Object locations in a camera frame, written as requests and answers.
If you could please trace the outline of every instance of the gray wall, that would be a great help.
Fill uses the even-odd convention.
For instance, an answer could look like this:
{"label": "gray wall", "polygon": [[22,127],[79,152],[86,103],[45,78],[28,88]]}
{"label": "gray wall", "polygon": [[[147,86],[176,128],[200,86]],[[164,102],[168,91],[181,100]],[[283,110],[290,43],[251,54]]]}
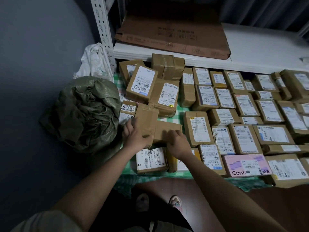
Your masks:
{"label": "gray wall", "polygon": [[48,210],[87,173],[38,123],[78,71],[84,48],[95,43],[79,5],[0,0],[1,231]]}

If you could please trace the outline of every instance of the pink box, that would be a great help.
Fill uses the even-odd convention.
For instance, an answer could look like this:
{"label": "pink box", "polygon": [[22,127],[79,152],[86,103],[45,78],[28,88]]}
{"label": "pink box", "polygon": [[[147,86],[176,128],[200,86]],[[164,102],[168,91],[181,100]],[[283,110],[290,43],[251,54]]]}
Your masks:
{"label": "pink box", "polygon": [[261,154],[224,156],[226,172],[231,177],[271,175],[272,171]]}

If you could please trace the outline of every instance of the foot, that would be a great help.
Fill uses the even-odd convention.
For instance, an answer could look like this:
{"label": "foot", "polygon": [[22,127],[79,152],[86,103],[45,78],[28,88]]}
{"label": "foot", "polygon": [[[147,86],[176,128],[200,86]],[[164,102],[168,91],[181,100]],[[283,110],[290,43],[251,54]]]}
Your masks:
{"label": "foot", "polygon": [[135,211],[137,213],[149,211],[149,197],[147,194],[141,194],[137,197]]}
{"label": "foot", "polygon": [[178,196],[173,195],[168,204],[171,205],[173,208],[178,209],[178,211],[182,213],[182,202]]}

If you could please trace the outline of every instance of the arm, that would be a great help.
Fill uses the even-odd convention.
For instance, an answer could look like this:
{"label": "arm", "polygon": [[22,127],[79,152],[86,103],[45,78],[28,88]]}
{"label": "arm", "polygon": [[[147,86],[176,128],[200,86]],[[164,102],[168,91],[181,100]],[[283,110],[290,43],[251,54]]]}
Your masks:
{"label": "arm", "polygon": [[169,131],[169,152],[189,169],[204,197],[226,231],[285,231],[244,192],[237,189],[194,155],[181,131]]}
{"label": "arm", "polygon": [[60,210],[72,218],[83,231],[90,229],[128,161],[146,146],[149,139],[153,139],[152,136],[142,137],[136,119],[127,122],[123,137],[125,141],[122,149],[52,207],[53,210]]}

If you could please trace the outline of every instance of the white label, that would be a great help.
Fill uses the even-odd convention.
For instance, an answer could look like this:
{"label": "white label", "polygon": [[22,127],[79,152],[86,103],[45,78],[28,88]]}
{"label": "white label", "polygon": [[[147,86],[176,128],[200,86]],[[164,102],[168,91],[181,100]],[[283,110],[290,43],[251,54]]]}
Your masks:
{"label": "white label", "polygon": [[213,170],[222,169],[218,149],[216,145],[201,145],[201,155],[204,164]]}
{"label": "white label", "polygon": [[258,125],[257,119],[255,117],[242,117],[244,125]]}
{"label": "white label", "polygon": [[212,128],[212,132],[220,155],[234,155],[235,151],[227,128]]}
{"label": "white label", "polygon": [[201,100],[203,105],[217,106],[217,100],[214,95],[214,88],[211,86],[199,86]]}
{"label": "white label", "polygon": [[196,142],[210,142],[211,139],[207,130],[205,117],[191,117],[190,121],[194,140]]}
{"label": "white label", "polygon": [[305,114],[309,114],[309,103],[302,104]]}
{"label": "white label", "polygon": [[257,111],[252,105],[249,95],[236,95],[236,99],[244,116],[257,116]]}
{"label": "white label", "polygon": [[228,89],[216,89],[221,107],[235,108]]}
{"label": "white label", "polygon": [[263,89],[276,90],[274,84],[269,78],[269,75],[257,75]]}
{"label": "white label", "polygon": [[140,66],[133,81],[131,91],[147,96],[155,71]]}
{"label": "white label", "polygon": [[241,160],[241,166],[245,171],[246,176],[263,175],[259,162],[257,160]]}
{"label": "white label", "polygon": [[127,104],[122,104],[121,108],[122,111],[127,111],[127,112],[135,112],[136,106],[133,105],[127,105]]}
{"label": "white label", "polygon": [[251,81],[245,81],[245,86],[246,86],[247,90],[255,91]]}
{"label": "white label", "polygon": [[309,90],[309,78],[306,74],[298,73],[294,74],[298,81],[302,84],[305,90]]}
{"label": "white label", "polygon": [[303,116],[303,119],[304,119],[305,125],[309,127],[309,117]]}
{"label": "white label", "polygon": [[131,101],[133,102],[132,100],[129,100],[127,99],[127,96],[125,93],[119,93],[119,97],[120,97],[120,101],[123,102],[123,101]]}
{"label": "white label", "polygon": [[220,124],[218,126],[226,126],[234,123],[234,119],[229,109],[216,109]]}
{"label": "white label", "polygon": [[257,128],[263,141],[289,143],[288,137],[283,127],[258,125]]}
{"label": "white label", "polygon": [[127,65],[127,70],[128,70],[130,79],[131,79],[131,77],[132,77],[132,75],[133,75],[133,72],[134,72],[134,70],[135,70],[135,67],[136,67],[136,64],[134,64],[134,65]]}
{"label": "white label", "polygon": [[143,149],[136,154],[137,170],[155,169],[165,166],[163,148]]}
{"label": "white label", "polygon": [[249,127],[243,126],[233,126],[235,134],[240,145],[241,151],[243,153],[258,153],[257,146],[255,145]]}
{"label": "white label", "polygon": [[177,160],[177,172],[180,171],[189,171],[187,166],[180,160]]}
{"label": "white label", "polygon": [[269,160],[268,163],[279,181],[309,178],[299,159]]}
{"label": "white label", "polygon": [[245,89],[237,72],[228,72],[227,76],[230,78],[234,89]]}
{"label": "white label", "polygon": [[126,113],[120,113],[119,114],[119,124],[120,125],[125,125],[125,123],[129,120],[132,119],[134,116]]}
{"label": "white label", "polygon": [[268,91],[259,91],[261,99],[273,100],[271,92]]}
{"label": "white label", "polygon": [[178,89],[178,86],[164,83],[158,103],[169,107],[174,107]]}
{"label": "white label", "polygon": [[308,130],[295,108],[283,107],[283,111],[290,121],[293,129]]}
{"label": "white label", "polygon": [[196,68],[195,71],[200,85],[211,85],[211,78],[207,68]]}
{"label": "white label", "polygon": [[281,145],[281,148],[285,153],[294,153],[300,151],[298,145]]}
{"label": "white label", "polygon": [[193,74],[183,73],[182,78],[184,84],[194,85]]}
{"label": "white label", "polygon": [[278,78],[278,79],[276,80],[276,84],[277,84],[277,86],[278,86],[279,88],[286,87],[285,84],[284,84],[284,82],[283,82],[283,80],[282,80],[282,78]]}
{"label": "white label", "polygon": [[281,120],[273,101],[260,101],[259,103],[261,104],[266,120],[278,122],[283,121]]}
{"label": "white label", "polygon": [[217,84],[226,84],[222,74],[213,74],[214,82]]}

